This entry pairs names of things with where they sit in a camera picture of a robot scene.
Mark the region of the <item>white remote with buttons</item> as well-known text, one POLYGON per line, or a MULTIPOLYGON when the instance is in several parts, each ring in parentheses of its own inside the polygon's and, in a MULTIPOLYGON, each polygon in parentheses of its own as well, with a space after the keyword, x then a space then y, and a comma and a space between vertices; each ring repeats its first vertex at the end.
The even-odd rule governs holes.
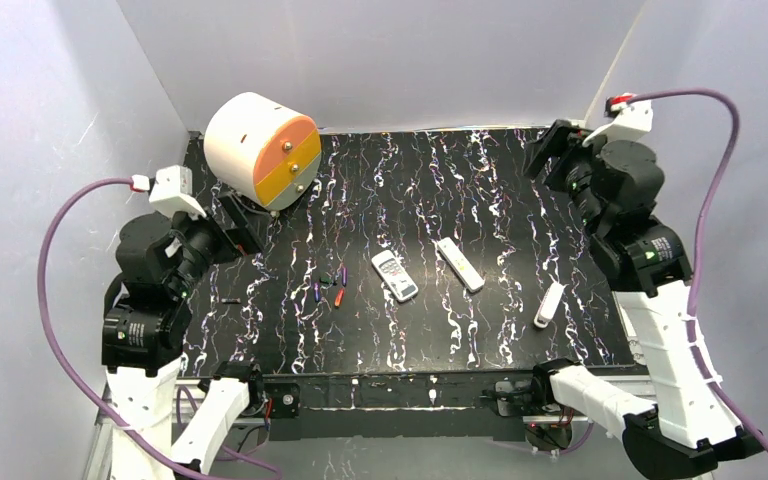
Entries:
POLYGON ((371 264, 397 302, 404 303, 418 294, 418 286, 392 251, 374 255, 371 264))

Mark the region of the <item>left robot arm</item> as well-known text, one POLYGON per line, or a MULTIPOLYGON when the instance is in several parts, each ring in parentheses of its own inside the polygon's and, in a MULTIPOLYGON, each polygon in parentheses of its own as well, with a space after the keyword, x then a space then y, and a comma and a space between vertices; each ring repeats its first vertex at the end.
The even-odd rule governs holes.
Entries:
POLYGON ((184 340, 192 320, 189 300, 208 270, 247 254, 263 242, 248 211, 232 193, 219 197, 233 225, 182 210, 128 222, 120 233, 113 282, 102 326, 102 358, 111 408, 124 421, 113 437, 114 479, 185 479, 207 476, 235 419, 267 400, 262 372, 250 361, 225 361, 209 377, 207 393, 172 436, 174 396, 184 340))

